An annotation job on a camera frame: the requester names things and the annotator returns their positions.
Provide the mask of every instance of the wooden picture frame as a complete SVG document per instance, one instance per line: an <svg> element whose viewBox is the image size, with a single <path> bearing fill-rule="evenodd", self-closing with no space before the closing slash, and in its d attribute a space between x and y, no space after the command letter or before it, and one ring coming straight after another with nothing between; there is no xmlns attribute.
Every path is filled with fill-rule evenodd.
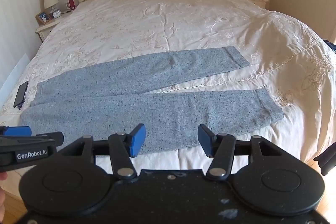
<svg viewBox="0 0 336 224"><path fill-rule="evenodd" d="M39 23L42 23L43 25L47 24L48 22L50 22L52 20L52 18L50 17L50 15L46 12L40 12L39 14L37 14L36 19Z"/></svg>

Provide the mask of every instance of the smartphone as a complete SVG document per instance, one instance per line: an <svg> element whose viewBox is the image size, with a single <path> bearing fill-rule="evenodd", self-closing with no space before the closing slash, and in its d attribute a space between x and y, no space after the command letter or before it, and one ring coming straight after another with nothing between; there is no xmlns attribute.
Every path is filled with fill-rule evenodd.
<svg viewBox="0 0 336 224"><path fill-rule="evenodd" d="M15 98L15 101L14 101L14 108L19 108L21 109L23 103L25 102L25 97L26 97L26 91L27 91L27 88L28 88L28 81L23 83L22 85L19 86L19 89L17 91L17 94L16 94L16 98Z"/></svg>

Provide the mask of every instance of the white bedspread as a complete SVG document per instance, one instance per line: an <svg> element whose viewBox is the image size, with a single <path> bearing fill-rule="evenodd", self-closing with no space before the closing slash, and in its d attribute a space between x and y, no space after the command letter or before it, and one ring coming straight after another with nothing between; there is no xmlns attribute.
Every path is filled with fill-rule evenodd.
<svg viewBox="0 0 336 224"><path fill-rule="evenodd" d="M0 124L17 125L20 113L35 96L36 85L67 70L153 52L224 46L235 46L253 65L153 92L266 87L285 118L239 139L262 135L303 161L336 140L336 55L305 24L247 0L90 0L80 4L43 42L2 108ZM13 101L18 86L27 80L27 100L20 111L13 108ZM133 160L138 171L206 170L210 162L201 147ZM97 163L111 171L108 159ZM247 157L236 157L233 171L245 164ZM17 181L18 177L13 178L3 186L17 194Z"/></svg>

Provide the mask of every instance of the bedspread seam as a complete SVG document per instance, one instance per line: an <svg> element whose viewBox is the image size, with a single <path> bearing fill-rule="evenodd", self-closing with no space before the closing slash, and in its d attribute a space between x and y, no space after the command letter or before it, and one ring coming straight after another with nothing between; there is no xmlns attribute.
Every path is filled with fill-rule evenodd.
<svg viewBox="0 0 336 224"><path fill-rule="evenodd" d="M230 81L230 82L225 82L225 83L220 83L220 84L214 84L214 85L196 85L196 86L190 86L190 87L187 87L187 88L178 88L176 90L166 90L166 91L161 91L161 92L157 92L157 93L168 93L168 92L175 92L175 91L178 91L178 90L189 90L189 89L196 89L196 88L202 88L202 87L206 87L206 86L219 86L219 85L227 85L227 84L232 84L232 83L238 83L238 82L244 82L244 81L248 81L248 80L252 80L252 79L257 79L257 78L260 78L264 75L267 75L269 73L271 73L272 71L275 71L275 70L278 70L279 68L281 68L283 65L285 65L286 63L288 63L289 61L291 61L295 56L297 56L298 54L302 53L302 52L305 52L305 51L308 51L310 48L312 48L313 46L315 46L317 43L321 43L321 41L317 41L315 42L313 45L309 46L308 48L304 49L304 50L301 50L299 52L296 52L292 55L292 57L287 60L286 62L282 63L281 65L278 65L276 68L274 69L271 69L263 74L260 74L258 76L255 76L255 77L250 77L250 78L246 78L246 79L242 79L242 80L237 80L237 81Z"/></svg>

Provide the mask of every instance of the speckled gray fabric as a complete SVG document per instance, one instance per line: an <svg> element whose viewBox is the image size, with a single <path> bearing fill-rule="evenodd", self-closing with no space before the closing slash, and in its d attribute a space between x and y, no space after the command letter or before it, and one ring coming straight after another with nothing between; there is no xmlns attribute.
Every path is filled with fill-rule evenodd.
<svg viewBox="0 0 336 224"><path fill-rule="evenodd" d="M33 134L62 131L68 145L82 135L106 139L144 123L141 154L198 145L201 123L216 133L245 134L283 118L265 89L142 93L246 65L228 47L150 54L68 71L39 84L20 125L30 126Z"/></svg>

